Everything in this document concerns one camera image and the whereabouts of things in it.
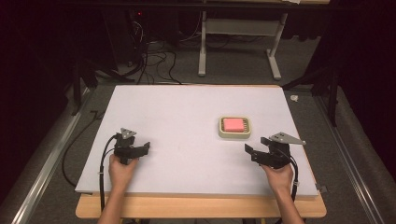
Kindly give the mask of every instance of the metal bracket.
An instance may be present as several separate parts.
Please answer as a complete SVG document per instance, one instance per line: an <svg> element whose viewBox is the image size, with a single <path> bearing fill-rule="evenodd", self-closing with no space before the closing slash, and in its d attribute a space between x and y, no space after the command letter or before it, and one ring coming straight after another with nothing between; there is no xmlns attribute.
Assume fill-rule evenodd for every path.
<svg viewBox="0 0 396 224"><path fill-rule="evenodd" d="M127 138L130 138L130 137L134 136L136 134L136 132L133 132L133 131L128 130L128 129L121 128L121 134L122 134L122 138L123 139L127 139Z"/></svg>
<svg viewBox="0 0 396 224"><path fill-rule="evenodd" d="M296 144L296 145L306 145L305 141L302 141L298 138L295 138L291 135L288 135L286 133L277 133L272 136L270 136L270 139L278 142L278 143L283 143L283 144Z"/></svg>

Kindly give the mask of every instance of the forearm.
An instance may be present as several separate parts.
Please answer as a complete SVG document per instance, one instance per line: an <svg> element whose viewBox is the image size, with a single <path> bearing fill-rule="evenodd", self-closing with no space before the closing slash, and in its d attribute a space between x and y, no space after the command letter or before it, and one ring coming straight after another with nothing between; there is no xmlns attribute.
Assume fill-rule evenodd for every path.
<svg viewBox="0 0 396 224"><path fill-rule="evenodd" d="M304 223L288 190L278 190L275 192L275 195L284 224Z"/></svg>
<svg viewBox="0 0 396 224"><path fill-rule="evenodd" d="M120 214L123 204L124 191L113 189L108 196L105 209L99 218L98 224L118 224L120 223Z"/></svg>

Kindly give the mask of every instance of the human hand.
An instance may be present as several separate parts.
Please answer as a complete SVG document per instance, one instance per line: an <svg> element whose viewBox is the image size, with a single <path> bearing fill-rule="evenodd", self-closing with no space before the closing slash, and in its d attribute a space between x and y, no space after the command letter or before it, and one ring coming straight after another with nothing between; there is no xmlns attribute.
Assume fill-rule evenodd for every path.
<svg viewBox="0 0 396 224"><path fill-rule="evenodd" d="M293 171L290 164L279 169L273 169L266 165L261 165L261 167L267 174L268 182L274 193L285 191L290 193L291 180L293 179Z"/></svg>
<svg viewBox="0 0 396 224"><path fill-rule="evenodd" d="M134 168L138 163L138 159L133 159L128 165L120 163L120 158L114 154L110 155L108 172L112 190L125 192L129 182L134 174Z"/></svg>

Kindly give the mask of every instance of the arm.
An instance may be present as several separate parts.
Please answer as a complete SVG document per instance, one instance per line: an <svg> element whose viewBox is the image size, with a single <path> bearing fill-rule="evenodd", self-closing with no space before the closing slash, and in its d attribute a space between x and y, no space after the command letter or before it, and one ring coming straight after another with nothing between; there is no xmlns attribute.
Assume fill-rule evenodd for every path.
<svg viewBox="0 0 396 224"><path fill-rule="evenodd" d="M304 223L290 196L291 180L293 178L291 166L287 165L275 170L269 166L262 165L262 169L267 174L268 182L275 194L283 223Z"/></svg>
<svg viewBox="0 0 396 224"><path fill-rule="evenodd" d="M138 159L134 159L128 165L123 165L120 163L120 158L114 154L110 155L108 172L112 189L98 224L120 223L124 193L132 179L137 162Z"/></svg>

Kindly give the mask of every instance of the metal rail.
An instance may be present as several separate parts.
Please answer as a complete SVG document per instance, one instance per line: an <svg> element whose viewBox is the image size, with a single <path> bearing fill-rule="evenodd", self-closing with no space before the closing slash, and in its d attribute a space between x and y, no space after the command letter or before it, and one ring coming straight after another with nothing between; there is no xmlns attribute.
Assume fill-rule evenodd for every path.
<svg viewBox="0 0 396 224"><path fill-rule="evenodd" d="M298 12L298 11L320 11L320 12L350 12L356 10L354 7L334 7L328 4L296 5L288 3L164 3L164 2L119 2L119 1L58 1L61 7L89 7L89 8L136 8L150 10L195 10L195 11L271 11L271 12Z"/></svg>
<svg viewBox="0 0 396 224"><path fill-rule="evenodd" d="M80 111L82 111L82 109L86 106L87 102L89 101L89 98L92 95L91 92L87 93L87 91L88 88L84 91L84 94L87 95L87 97L85 97L85 100L82 104ZM30 188L29 193L27 194L25 200L23 201L20 210L14 217L12 224L24 224L29 222L29 219L31 218L33 212L35 211L35 208L37 207L42 195L44 194L44 191L46 190L47 185L49 184L53 176L53 173L55 172L56 167L60 159L62 158L62 155L64 154L64 149L67 140L69 139L70 135L75 129L80 117L81 117L81 113L78 112L73 117L70 124L67 126L66 131L64 132L62 138L58 141L55 148L49 154L49 157L44 163L43 168L40 171L40 174L38 174L35 183Z"/></svg>
<svg viewBox="0 0 396 224"><path fill-rule="evenodd" d="M338 153L341 157L341 162L346 168L346 173L349 176L350 182L352 183L352 186L355 189L356 194L359 197L359 200L361 201L361 205L367 217L369 218L370 223L384 224L385 222L381 217L378 208L375 205L370 190L367 188L366 184L361 178L361 174L359 173L358 168L355 166L355 162L352 160L351 156L348 153L347 146L344 144L344 141L338 130L332 126L332 123L327 117L327 108L323 99L320 96L314 97L314 99L315 99L315 103L317 104L317 107L319 108L321 114L323 115L323 118L325 118L330 131L332 132L332 137L334 138L337 144Z"/></svg>

